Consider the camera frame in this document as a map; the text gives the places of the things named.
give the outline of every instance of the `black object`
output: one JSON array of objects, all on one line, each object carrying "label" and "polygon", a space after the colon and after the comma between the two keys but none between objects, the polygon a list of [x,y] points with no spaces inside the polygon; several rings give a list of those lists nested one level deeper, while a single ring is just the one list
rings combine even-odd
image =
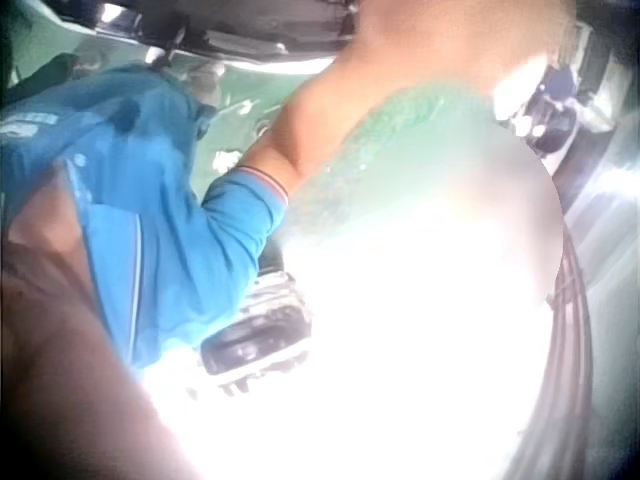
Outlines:
[{"label": "black object", "polygon": [[166,48],[184,25],[182,51],[259,62],[333,56],[355,25],[352,0],[110,0],[126,10],[108,23],[96,0],[43,2],[62,20],[102,35]]},{"label": "black object", "polygon": [[207,373],[230,396],[248,393],[254,380],[293,370],[309,353],[311,315],[273,239],[259,266],[237,318],[200,346]]}]

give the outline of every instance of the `blue sleeve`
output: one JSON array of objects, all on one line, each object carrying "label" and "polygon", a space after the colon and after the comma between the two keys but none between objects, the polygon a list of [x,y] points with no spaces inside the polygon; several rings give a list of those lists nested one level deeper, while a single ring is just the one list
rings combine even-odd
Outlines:
[{"label": "blue sleeve", "polygon": [[[267,237],[282,222],[285,201],[262,178],[236,170],[211,184],[202,208],[227,269],[250,272],[248,281],[253,280]],[[238,288],[244,291],[246,285]]]},{"label": "blue sleeve", "polygon": [[195,347],[233,321],[285,208],[286,199],[252,173],[233,171],[211,184],[190,227],[174,232],[184,234],[178,263],[156,279],[158,307],[152,324],[139,330],[136,368],[174,346]]}]

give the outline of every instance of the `blue shirt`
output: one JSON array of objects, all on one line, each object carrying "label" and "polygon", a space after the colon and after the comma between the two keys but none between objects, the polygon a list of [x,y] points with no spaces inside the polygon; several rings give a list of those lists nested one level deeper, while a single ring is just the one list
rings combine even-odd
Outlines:
[{"label": "blue shirt", "polygon": [[235,170],[199,204],[190,187],[211,118],[141,67],[45,91],[2,113],[3,235],[38,181],[63,162],[102,319],[134,368],[198,345],[233,319],[286,199]]}]

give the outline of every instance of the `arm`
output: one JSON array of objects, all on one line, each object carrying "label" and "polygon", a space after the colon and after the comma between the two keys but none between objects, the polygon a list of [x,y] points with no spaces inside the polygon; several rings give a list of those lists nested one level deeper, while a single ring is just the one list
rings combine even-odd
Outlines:
[{"label": "arm", "polygon": [[265,172],[293,194],[333,157],[367,113],[398,88],[384,70],[345,52],[294,94],[242,164]]},{"label": "arm", "polygon": [[294,193],[395,92],[434,82],[489,95],[558,44],[568,0],[367,0],[353,43],[287,103],[243,162]]}]

